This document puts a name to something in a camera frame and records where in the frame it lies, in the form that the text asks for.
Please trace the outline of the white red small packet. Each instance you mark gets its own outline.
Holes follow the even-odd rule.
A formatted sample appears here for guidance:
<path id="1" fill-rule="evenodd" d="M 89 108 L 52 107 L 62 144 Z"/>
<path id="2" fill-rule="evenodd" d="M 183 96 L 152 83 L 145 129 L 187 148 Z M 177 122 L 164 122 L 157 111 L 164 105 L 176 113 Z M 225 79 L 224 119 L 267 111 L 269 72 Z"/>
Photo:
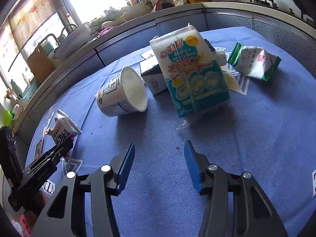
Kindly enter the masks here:
<path id="1" fill-rule="evenodd" d="M 82 130 L 64 111 L 58 109 L 54 119 L 54 125 L 47 128 L 44 134 L 50 135 L 56 146 L 60 146 L 67 139 L 71 139 L 82 134 Z"/>

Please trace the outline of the white instant noodle cup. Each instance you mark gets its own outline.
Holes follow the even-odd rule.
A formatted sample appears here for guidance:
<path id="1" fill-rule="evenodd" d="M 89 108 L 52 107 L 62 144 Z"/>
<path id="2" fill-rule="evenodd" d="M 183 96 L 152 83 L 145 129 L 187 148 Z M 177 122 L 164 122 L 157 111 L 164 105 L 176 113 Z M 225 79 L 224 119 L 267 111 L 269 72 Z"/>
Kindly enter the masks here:
<path id="1" fill-rule="evenodd" d="M 101 112 L 108 117 L 144 112 L 148 108 L 145 85 L 129 66 L 122 68 L 120 73 L 101 87 L 95 98 Z"/>

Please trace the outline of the blue white sponge package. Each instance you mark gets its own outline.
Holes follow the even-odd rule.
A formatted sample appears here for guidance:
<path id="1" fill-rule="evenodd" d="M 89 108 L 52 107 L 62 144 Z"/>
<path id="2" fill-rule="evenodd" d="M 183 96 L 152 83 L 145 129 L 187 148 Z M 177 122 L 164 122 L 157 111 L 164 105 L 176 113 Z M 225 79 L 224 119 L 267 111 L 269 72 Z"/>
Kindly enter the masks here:
<path id="1" fill-rule="evenodd" d="M 180 118 L 204 112 L 230 99 L 223 72 L 193 25 L 150 40 Z"/>

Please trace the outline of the green white snack wrapper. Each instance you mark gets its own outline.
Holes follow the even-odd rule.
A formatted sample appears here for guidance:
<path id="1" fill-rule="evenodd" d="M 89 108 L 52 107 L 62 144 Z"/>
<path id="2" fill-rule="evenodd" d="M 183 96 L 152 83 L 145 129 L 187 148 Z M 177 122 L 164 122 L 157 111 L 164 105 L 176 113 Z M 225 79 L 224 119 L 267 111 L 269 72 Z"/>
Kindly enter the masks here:
<path id="1" fill-rule="evenodd" d="M 227 63 L 246 77 L 269 82 L 276 72 L 281 58 L 261 47 L 236 43 Z"/>

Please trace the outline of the white black small carton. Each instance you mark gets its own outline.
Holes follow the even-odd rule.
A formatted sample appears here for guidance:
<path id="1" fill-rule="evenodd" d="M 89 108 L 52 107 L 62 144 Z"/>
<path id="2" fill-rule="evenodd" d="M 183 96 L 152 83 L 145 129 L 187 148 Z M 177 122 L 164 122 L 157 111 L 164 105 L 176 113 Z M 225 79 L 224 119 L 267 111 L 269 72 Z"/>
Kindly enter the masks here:
<path id="1" fill-rule="evenodd" d="M 167 89 L 166 81 L 156 56 L 140 62 L 140 72 L 141 77 L 153 95 Z"/>

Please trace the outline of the grey kitchen cabinet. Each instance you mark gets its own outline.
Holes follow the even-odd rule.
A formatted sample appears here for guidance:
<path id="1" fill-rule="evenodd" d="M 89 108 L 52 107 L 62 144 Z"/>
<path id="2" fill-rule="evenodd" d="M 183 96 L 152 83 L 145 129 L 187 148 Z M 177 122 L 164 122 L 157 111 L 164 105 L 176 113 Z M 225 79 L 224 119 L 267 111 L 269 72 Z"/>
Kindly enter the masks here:
<path id="1" fill-rule="evenodd" d="M 42 116 L 71 86 L 113 61 L 148 46 L 154 36 L 188 24 L 199 31 L 247 27 L 296 58 L 310 74 L 315 74 L 315 29 L 294 16 L 239 2 L 209 2 L 164 9 L 110 30 L 57 67 L 36 90 L 17 120 L 13 134 L 18 153 L 28 153 Z"/>

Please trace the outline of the blue printed tablecloth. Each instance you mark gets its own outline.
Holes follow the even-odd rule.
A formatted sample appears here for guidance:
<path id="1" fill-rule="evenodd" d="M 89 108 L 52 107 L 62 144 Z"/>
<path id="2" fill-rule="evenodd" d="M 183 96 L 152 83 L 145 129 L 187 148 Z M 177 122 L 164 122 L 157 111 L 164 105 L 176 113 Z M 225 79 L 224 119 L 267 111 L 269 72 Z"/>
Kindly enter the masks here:
<path id="1" fill-rule="evenodd" d="M 191 141 L 198 153 L 226 172 L 250 172 L 278 212 L 289 236 L 297 236 L 315 211 L 315 78 L 295 58 L 245 28 L 203 32 L 226 50 L 236 43 L 262 47 L 281 59 L 272 80 L 248 79 L 246 95 L 230 101 L 191 126 L 181 120 L 167 90 L 149 95 L 148 109 L 107 117 L 95 94 L 123 67 L 139 69 L 141 54 L 124 56 L 74 84 L 49 106 L 34 133 L 27 163 L 57 110 L 81 128 L 72 157 L 89 174 L 135 145 L 135 159 L 122 194 L 113 198 L 121 236 L 197 236 L 206 199 L 192 185 L 184 157 Z"/>

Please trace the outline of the brown paper bag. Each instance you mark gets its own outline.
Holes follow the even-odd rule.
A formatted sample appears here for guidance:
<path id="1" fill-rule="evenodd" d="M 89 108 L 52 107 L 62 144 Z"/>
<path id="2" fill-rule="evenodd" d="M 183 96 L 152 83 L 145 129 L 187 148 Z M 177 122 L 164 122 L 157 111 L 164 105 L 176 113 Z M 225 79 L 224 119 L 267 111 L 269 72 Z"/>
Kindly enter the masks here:
<path id="1" fill-rule="evenodd" d="M 48 59 L 42 46 L 39 44 L 27 58 L 28 67 L 40 85 L 55 71 L 54 64 Z"/>

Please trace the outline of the white patterned basin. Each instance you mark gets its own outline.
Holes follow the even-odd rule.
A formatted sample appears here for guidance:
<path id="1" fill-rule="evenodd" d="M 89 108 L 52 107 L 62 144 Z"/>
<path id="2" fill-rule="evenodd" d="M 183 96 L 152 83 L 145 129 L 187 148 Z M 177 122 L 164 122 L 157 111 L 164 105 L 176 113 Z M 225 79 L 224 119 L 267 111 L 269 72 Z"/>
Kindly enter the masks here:
<path id="1" fill-rule="evenodd" d="M 83 23 L 75 28 L 58 46 L 54 59 L 64 61 L 79 48 L 88 43 L 91 38 L 89 23 Z"/>

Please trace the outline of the black frying pan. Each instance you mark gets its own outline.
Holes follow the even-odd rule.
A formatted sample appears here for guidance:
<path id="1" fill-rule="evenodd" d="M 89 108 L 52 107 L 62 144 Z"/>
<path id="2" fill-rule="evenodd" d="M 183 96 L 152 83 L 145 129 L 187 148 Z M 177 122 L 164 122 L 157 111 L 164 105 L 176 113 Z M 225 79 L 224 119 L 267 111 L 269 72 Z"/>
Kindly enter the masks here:
<path id="1" fill-rule="evenodd" d="M 293 2 L 295 3 L 295 5 L 300 9 L 300 11 L 303 13 L 303 14 L 306 14 L 309 16 L 309 13 L 306 9 L 306 7 L 303 5 L 303 3 L 301 2 L 301 0 L 293 0 Z"/>

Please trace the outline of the black gas stove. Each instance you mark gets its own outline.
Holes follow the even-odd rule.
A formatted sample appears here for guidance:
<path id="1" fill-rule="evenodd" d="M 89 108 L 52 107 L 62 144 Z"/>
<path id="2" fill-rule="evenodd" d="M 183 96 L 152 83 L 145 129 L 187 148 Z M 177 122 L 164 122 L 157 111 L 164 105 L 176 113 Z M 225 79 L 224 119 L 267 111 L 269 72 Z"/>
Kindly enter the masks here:
<path id="1" fill-rule="evenodd" d="M 276 4 L 275 9 L 282 10 L 292 16 L 300 18 L 301 20 L 313 23 L 312 17 L 310 17 L 307 13 L 302 12 L 293 0 L 273 0 L 273 2 Z"/>

